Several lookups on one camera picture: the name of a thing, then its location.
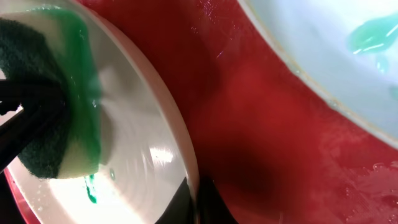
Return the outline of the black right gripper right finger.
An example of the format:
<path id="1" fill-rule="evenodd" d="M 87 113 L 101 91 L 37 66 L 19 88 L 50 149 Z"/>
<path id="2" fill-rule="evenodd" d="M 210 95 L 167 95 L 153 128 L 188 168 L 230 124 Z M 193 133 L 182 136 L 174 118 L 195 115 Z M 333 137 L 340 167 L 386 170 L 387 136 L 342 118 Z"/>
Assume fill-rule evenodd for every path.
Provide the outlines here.
<path id="1" fill-rule="evenodd" d="M 197 208 L 201 224 L 238 224 L 209 177 L 200 179 Z"/>

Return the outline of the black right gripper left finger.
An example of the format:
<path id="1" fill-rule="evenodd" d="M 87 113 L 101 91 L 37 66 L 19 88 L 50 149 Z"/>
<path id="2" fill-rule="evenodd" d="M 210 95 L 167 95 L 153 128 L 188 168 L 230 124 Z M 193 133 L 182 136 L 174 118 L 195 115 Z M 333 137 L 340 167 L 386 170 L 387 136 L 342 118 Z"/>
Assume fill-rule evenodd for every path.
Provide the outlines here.
<path id="1" fill-rule="evenodd" d="M 155 224 L 194 224 L 195 211 L 187 179 L 184 178 L 165 212 Z"/>

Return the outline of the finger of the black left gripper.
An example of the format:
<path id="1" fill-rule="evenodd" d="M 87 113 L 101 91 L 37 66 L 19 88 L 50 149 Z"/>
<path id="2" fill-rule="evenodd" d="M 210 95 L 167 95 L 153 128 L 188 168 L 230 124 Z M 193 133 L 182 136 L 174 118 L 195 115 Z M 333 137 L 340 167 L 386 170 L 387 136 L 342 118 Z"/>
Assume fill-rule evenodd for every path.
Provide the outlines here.
<path id="1" fill-rule="evenodd" d="M 1 114 L 16 111 L 24 103 L 64 101 L 64 92 L 52 80 L 1 80 Z"/>
<path id="2" fill-rule="evenodd" d="M 65 113 L 65 105 L 25 108 L 1 125 L 1 172 L 35 138 L 54 127 Z"/>

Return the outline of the white plate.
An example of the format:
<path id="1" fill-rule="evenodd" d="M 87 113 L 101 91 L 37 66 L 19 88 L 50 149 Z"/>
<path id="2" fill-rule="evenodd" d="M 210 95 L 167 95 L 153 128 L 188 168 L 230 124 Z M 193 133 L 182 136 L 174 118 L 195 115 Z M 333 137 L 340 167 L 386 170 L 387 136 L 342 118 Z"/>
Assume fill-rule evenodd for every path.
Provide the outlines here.
<path id="1" fill-rule="evenodd" d="M 40 179 L 19 159 L 11 175 L 41 223 L 155 223 L 183 179 L 195 197 L 198 168 L 189 133 L 165 83 L 145 55 L 119 29 L 73 1 L 1 2 L 1 15 L 65 9 L 89 32 L 101 86 L 101 157 L 92 175 Z"/>

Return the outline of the green yellow sponge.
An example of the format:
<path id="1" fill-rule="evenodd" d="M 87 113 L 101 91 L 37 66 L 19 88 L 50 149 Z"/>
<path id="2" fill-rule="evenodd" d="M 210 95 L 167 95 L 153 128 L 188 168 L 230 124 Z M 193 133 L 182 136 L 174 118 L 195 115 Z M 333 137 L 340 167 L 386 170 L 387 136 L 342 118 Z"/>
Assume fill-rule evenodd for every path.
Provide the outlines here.
<path id="1" fill-rule="evenodd" d="M 101 157 L 101 86 L 86 24 L 65 9 L 1 15 L 1 167 L 40 179 L 92 175 Z"/>

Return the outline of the light blue plate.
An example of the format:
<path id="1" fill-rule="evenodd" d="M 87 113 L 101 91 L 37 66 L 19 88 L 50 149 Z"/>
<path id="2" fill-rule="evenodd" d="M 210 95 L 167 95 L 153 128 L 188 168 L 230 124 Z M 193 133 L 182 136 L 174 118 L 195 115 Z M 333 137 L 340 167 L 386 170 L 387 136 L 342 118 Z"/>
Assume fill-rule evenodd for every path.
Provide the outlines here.
<path id="1" fill-rule="evenodd" d="M 331 108 L 397 146 L 397 2 L 241 0 L 277 56 Z"/>

